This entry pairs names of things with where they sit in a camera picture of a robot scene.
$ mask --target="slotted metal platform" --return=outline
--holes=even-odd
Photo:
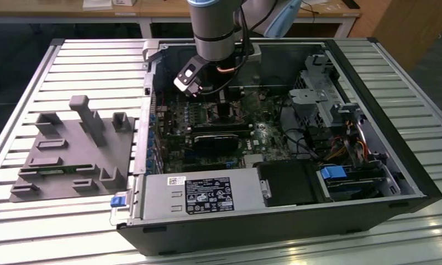
[[[379,44],[347,39],[338,45],[442,191],[441,111]],[[144,40],[67,40],[47,51],[0,136],[0,264],[442,264],[442,200],[367,232],[167,257],[144,257],[115,232],[111,196],[9,203],[40,112],[77,119],[68,100],[85,94],[101,118],[123,111],[138,118],[143,46]],[[347,88],[346,93],[354,101]]]

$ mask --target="cardboard box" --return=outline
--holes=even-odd
[[[136,0],[112,0],[112,4],[116,6],[134,6]]]
[[[111,0],[84,0],[83,1],[83,10],[95,11],[95,10],[108,10],[112,9]]]

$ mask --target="black plastic bracket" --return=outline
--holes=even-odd
[[[375,37],[367,37],[367,41],[370,41],[370,43],[381,43]]]
[[[200,91],[200,86],[196,83],[198,74],[208,64],[210,61],[202,58],[200,55],[195,55],[178,73],[175,85],[187,96],[196,96],[196,93]]]

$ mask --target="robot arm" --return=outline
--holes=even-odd
[[[270,38],[285,36],[297,18],[301,0],[187,0],[198,55],[174,81],[182,92],[202,91],[198,74],[208,64],[222,64],[234,53],[236,26],[246,19],[248,31]]]

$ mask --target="warning label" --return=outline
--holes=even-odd
[[[187,214],[234,211],[230,178],[198,179],[184,182]]]

